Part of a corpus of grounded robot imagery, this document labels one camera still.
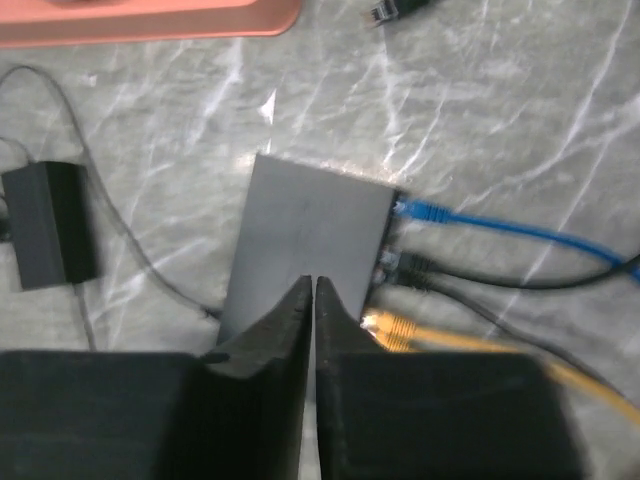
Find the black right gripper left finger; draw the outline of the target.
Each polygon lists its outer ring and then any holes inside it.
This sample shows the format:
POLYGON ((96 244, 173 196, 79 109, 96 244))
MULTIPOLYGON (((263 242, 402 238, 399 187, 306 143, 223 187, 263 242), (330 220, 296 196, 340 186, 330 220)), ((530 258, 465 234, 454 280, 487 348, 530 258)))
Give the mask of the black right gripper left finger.
POLYGON ((312 323, 299 278, 213 351, 1 356, 5 479, 293 479, 312 323))

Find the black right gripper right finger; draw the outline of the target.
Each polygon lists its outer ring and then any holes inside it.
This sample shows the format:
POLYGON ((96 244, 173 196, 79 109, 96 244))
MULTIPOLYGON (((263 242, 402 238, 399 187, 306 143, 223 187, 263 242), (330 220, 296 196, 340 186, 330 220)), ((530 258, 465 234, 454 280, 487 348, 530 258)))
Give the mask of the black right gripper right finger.
POLYGON ((558 388, 513 353, 391 353, 326 277, 315 298, 325 479, 581 479, 558 388))

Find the black network switch box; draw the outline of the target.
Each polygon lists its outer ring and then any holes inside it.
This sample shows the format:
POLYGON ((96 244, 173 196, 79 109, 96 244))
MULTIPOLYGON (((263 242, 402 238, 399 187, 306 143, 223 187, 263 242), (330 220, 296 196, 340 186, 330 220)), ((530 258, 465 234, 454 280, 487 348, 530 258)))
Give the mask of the black network switch box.
POLYGON ((359 317, 397 197, 389 185, 257 155, 219 342, 248 329, 306 275, 329 278, 345 310, 359 317))

